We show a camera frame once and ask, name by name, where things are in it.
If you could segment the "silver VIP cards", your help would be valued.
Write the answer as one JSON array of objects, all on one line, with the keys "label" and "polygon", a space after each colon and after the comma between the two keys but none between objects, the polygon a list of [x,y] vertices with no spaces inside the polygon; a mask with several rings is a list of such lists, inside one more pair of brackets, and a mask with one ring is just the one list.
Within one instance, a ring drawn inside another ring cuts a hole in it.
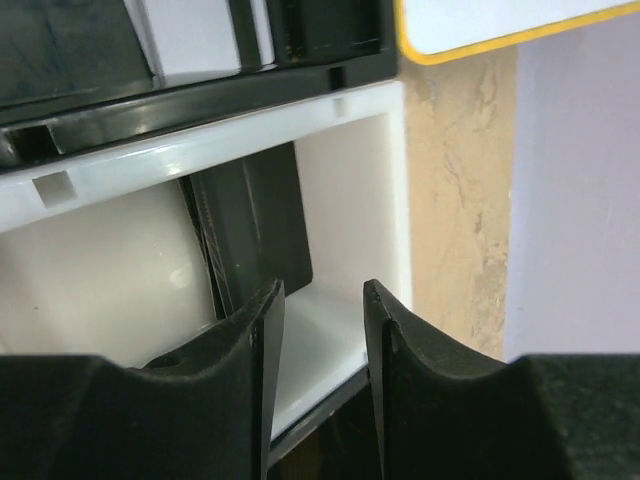
[{"label": "silver VIP cards", "polygon": [[128,1],[126,7],[160,87],[275,66],[265,1]]}]

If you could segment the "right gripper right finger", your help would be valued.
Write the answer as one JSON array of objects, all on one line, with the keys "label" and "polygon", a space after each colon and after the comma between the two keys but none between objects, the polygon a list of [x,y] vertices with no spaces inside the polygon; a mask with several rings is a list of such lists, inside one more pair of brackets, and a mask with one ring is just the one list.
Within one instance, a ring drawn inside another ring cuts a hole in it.
[{"label": "right gripper right finger", "polygon": [[387,479],[635,479],[639,358],[533,354],[503,363],[448,336],[376,280],[363,287]]}]

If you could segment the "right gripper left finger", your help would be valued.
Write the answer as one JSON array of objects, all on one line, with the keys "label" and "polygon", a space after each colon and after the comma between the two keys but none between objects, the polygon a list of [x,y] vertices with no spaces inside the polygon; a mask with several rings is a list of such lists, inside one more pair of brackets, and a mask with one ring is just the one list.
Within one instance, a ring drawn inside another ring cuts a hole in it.
[{"label": "right gripper left finger", "polygon": [[5,479],[263,479],[285,313],[264,285],[141,369],[96,355],[1,359]]}]

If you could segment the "black white card sorting tray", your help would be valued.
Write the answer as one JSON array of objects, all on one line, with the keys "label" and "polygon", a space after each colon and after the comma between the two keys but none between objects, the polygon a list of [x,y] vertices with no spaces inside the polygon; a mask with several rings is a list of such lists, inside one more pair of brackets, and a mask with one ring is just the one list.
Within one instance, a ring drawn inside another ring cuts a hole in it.
[{"label": "black white card sorting tray", "polygon": [[391,1],[1,5],[1,475],[380,474],[411,297]]}]

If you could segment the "white board with yellow rim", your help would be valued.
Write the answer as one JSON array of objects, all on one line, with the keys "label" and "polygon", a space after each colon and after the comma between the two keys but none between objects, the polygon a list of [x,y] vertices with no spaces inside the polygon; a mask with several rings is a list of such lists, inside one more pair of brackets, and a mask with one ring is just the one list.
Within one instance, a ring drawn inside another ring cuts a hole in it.
[{"label": "white board with yellow rim", "polygon": [[410,61],[436,65],[637,13],[637,1],[402,0],[397,43]]}]

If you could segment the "black VIP cards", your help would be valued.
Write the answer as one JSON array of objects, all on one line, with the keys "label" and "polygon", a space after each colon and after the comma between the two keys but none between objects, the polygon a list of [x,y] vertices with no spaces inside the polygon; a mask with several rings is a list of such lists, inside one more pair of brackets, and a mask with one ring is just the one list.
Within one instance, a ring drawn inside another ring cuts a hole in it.
[{"label": "black VIP cards", "polygon": [[215,318],[222,320],[234,312],[234,305],[216,237],[212,182],[203,171],[182,177],[179,185],[207,265]]}]

